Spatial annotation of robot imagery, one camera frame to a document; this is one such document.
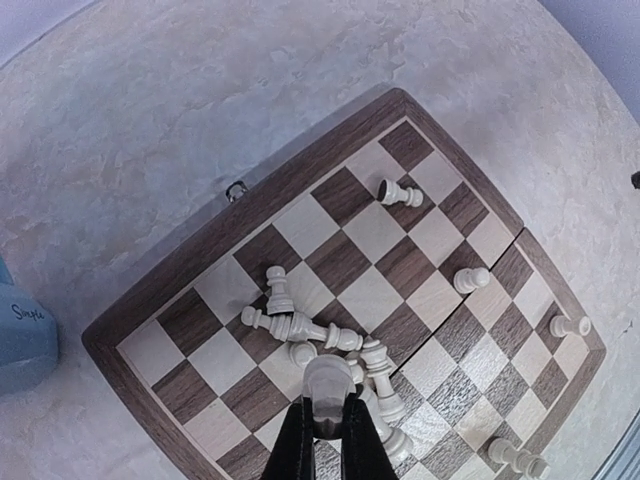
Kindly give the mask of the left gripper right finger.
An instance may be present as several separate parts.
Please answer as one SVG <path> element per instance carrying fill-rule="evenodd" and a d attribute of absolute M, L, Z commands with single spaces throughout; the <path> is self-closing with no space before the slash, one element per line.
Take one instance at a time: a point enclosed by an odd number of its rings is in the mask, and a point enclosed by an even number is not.
<path fill-rule="evenodd" d="M 343 480 L 398 480 L 369 410 L 356 393 L 345 400 L 341 440 Z"/>

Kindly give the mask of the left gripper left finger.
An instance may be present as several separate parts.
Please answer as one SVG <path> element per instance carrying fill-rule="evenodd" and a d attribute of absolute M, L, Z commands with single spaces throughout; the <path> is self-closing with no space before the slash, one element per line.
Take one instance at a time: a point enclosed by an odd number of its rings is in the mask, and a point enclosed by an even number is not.
<path fill-rule="evenodd" d="M 309 398 L 290 405 L 262 480 L 313 480 L 315 478 L 314 421 Z"/>

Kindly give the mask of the white chess rook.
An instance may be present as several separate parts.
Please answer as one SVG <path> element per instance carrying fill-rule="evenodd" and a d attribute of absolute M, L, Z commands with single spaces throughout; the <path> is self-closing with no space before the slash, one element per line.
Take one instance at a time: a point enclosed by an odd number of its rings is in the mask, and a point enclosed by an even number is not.
<path fill-rule="evenodd" d="M 355 392 L 351 369 L 343 358 L 320 355 L 305 367 L 302 397 L 310 401 L 316 438 L 336 440 L 341 437 L 344 404 Z"/>

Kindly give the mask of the white chess king piece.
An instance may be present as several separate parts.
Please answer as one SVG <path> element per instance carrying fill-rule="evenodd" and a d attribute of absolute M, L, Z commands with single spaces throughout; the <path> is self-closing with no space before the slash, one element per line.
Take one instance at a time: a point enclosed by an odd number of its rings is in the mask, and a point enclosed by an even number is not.
<path fill-rule="evenodd" d="M 496 463 L 509 465 L 515 473 L 523 474 L 526 479 L 545 480 L 551 470 L 540 455 L 526 449 L 516 449 L 511 441 L 501 437 L 489 444 L 488 456 Z"/>

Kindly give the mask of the wooden chess board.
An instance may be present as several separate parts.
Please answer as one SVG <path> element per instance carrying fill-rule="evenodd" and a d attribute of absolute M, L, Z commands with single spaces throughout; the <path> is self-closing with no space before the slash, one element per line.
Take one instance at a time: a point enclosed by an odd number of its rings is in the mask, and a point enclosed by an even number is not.
<path fill-rule="evenodd" d="M 377 201 L 388 178 L 424 194 Z M 602 364 L 586 316 L 539 242 L 486 175 L 394 88 L 208 221 L 109 307 L 82 341 L 101 373 L 189 479 L 256 479 L 301 369 L 289 345 L 241 322 L 266 309 L 266 271 L 286 271 L 316 325 L 380 340 L 412 438 L 403 479 L 510 479 L 496 437 L 541 453 Z M 462 295 L 464 268 L 490 283 Z"/>

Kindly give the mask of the white chess piece edge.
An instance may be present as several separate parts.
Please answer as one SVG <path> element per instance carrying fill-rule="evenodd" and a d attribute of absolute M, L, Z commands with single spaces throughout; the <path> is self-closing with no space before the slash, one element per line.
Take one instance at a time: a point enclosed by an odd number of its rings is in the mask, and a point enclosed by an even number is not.
<path fill-rule="evenodd" d="M 565 315 L 554 316 L 549 325 L 552 336 L 557 338 L 565 337 L 569 334 L 585 337 L 592 328 L 591 320 L 588 316 L 571 319 Z"/>

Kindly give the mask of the white chess pawn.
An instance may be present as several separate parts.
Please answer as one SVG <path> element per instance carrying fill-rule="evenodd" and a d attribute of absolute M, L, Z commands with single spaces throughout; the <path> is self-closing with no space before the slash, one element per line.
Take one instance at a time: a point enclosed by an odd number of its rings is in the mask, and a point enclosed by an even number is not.
<path fill-rule="evenodd" d="M 300 312 L 290 314 L 265 315 L 260 309 L 251 306 L 241 312 L 241 322 L 254 329 L 263 328 L 279 341 L 303 342 L 327 340 L 328 330 L 316 325 L 309 317 Z"/>
<path fill-rule="evenodd" d="M 490 272 L 487 268 L 464 268 L 455 273 L 453 286 L 459 294 L 467 295 L 487 286 L 490 283 L 490 278 Z"/>
<path fill-rule="evenodd" d="M 384 178 L 379 184 L 377 201 L 386 206 L 402 203 L 417 208 L 423 204 L 424 194 L 419 189 L 401 187 L 397 182 Z"/>

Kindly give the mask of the white chess piece pile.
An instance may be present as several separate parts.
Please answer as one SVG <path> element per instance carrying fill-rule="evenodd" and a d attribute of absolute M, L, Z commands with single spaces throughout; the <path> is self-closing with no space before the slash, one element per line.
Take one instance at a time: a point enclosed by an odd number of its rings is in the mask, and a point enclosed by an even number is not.
<path fill-rule="evenodd" d="M 361 359 L 361 350 L 366 340 L 350 329 L 342 329 L 335 325 L 326 329 L 328 336 L 324 342 L 292 342 L 289 345 L 292 363 L 302 368 L 304 374 L 305 367 L 320 355 L 336 355 L 343 358 L 351 369 L 355 393 L 365 402 L 391 464 L 401 464 L 412 454 L 413 441 L 401 428 L 395 427 L 394 422 L 385 421 L 380 414 L 375 385 L 367 376 L 365 363 Z"/>

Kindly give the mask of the white chess pawn lying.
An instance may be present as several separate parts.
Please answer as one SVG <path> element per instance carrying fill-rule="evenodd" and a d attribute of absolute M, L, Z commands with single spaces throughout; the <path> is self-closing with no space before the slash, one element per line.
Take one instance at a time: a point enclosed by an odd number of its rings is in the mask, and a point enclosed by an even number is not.
<path fill-rule="evenodd" d="M 251 306 L 241 312 L 241 322 L 254 329 L 263 328 L 279 341 L 303 342 L 327 340 L 328 330 L 316 325 L 309 317 L 300 312 L 290 314 L 265 315 L 260 309 Z"/>

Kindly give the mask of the white chess pawn standing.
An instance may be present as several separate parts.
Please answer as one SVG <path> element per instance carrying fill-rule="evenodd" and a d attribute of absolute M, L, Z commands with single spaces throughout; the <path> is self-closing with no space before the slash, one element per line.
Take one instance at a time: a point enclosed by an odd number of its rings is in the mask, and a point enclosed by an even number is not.
<path fill-rule="evenodd" d="M 467 295 L 487 286 L 490 283 L 490 278 L 490 272 L 487 268 L 464 268 L 455 273 L 453 286 L 459 294 Z"/>

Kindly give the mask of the light blue mug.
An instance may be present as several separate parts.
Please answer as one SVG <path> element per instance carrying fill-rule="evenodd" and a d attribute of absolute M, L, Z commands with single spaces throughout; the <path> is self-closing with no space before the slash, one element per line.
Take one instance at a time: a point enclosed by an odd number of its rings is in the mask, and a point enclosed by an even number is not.
<path fill-rule="evenodd" d="M 1 260 L 1 396 L 33 389 L 56 368 L 57 322 Z"/>

